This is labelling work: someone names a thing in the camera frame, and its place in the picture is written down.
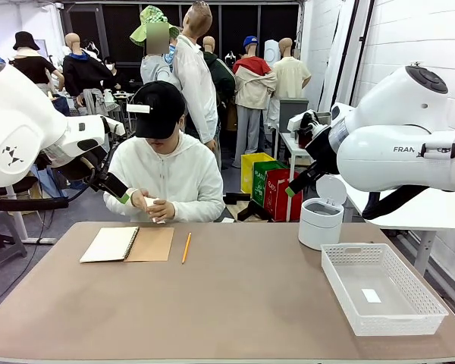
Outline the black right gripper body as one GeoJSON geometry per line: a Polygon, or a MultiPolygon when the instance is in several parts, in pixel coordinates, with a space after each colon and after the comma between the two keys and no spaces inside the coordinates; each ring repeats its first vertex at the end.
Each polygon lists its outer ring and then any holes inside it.
{"type": "Polygon", "coordinates": [[[337,167],[337,154],[329,143],[330,127],[326,127],[314,136],[305,150],[310,155],[313,163],[308,167],[310,178],[320,178],[324,174],[339,174],[337,167]]]}

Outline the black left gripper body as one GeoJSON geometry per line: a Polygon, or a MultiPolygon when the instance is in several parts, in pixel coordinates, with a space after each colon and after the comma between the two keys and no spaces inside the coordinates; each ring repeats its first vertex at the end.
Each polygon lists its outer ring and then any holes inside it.
{"type": "Polygon", "coordinates": [[[89,180],[93,174],[99,175],[107,154],[102,146],[97,146],[59,167],[58,171],[69,181],[89,180]]]}

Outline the person's right hand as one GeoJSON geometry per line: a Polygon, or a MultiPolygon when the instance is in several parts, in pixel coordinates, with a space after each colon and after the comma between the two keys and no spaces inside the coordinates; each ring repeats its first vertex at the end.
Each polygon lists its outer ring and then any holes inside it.
{"type": "Polygon", "coordinates": [[[149,197],[149,191],[146,189],[134,190],[130,196],[132,205],[143,212],[147,212],[148,205],[146,203],[146,197],[149,197]]]}

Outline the person's left hand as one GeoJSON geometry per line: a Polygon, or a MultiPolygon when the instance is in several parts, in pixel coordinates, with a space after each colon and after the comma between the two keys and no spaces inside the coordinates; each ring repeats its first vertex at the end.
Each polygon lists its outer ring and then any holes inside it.
{"type": "Polygon", "coordinates": [[[172,220],[175,217],[174,205],[163,199],[155,199],[150,206],[147,206],[146,211],[155,223],[172,220]]]}

